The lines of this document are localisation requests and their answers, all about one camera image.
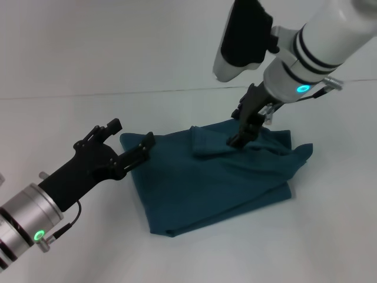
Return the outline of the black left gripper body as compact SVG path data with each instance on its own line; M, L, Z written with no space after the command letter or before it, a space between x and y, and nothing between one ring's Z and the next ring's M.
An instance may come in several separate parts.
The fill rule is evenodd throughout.
M39 187L65 212L100 182L123 179L129 164L127 153L118 155L104 143L88 141L76 146L74 157Z

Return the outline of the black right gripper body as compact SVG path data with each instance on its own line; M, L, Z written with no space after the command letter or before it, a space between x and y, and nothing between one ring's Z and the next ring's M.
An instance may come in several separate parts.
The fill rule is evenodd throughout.
M260 119L256 116L268 104L279 104L279 100L266 90L264 83L251 84L231 114L231 117L239 122L239 133L249 131L250 126L258 125Z

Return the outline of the teal FREE print t-shirt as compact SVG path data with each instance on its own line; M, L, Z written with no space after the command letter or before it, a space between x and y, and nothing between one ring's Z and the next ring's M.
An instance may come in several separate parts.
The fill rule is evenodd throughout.
M288 130L261 129L242 149L227 145L236 120L162 136L131 174L150 232L175 237L291 198L289 180L313 153Z

